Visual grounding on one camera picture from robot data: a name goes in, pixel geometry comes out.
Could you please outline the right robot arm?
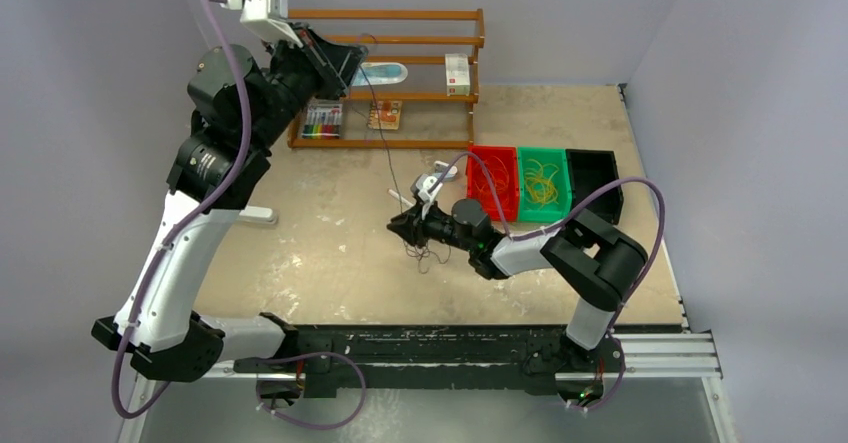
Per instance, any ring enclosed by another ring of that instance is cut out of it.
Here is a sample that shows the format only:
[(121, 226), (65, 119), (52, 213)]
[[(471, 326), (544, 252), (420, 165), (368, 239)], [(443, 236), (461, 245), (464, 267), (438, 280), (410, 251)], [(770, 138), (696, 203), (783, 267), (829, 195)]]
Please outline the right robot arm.
[(415, 248), (437, 241), (466, 252), (468, 264), (487, 280), (556, 271), (579, 296), (561, 344), (564, 362), (576, 370), (599, 359), (599, 343), (652, 262), (642, 245), (589, 210), (557, 229), (510, 237), (474, 199), (459, 200), (448, 213), (418, 202), (392, 217), (387, 229)]

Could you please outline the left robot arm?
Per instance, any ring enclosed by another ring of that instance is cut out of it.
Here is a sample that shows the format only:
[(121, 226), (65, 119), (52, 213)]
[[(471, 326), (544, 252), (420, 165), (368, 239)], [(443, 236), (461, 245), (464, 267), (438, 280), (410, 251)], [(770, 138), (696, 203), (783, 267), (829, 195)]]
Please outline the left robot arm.
[(345, 96), (368, 54), (306, 24), (295, 33), (297, 43), (272, 44), (268, 67), (240, 45), (210, 49), (188, 83), (191, 133), (167, 177), (155, 243), (126, 303), (92, 328), (147, 379), (192, 382), (227, 360), (260, 359), (275, 372), (297, 362), (298, 345), (275, 315), (217, 318), (193, 308), (219, 245), (269, 170), (272, 146), (312, 100)]

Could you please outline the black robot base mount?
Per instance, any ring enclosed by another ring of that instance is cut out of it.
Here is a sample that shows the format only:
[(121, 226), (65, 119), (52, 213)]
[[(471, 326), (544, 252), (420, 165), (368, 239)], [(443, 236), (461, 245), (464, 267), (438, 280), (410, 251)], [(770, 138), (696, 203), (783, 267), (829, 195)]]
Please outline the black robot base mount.
[(603, 392), (621, 369), (620, 343), (573, 345), (552, 325), (301, 325), (269, 359), (242, 359), (238, 373), (299, 373), (308, 398), (342, 388), (515, 390), (575, 399)]

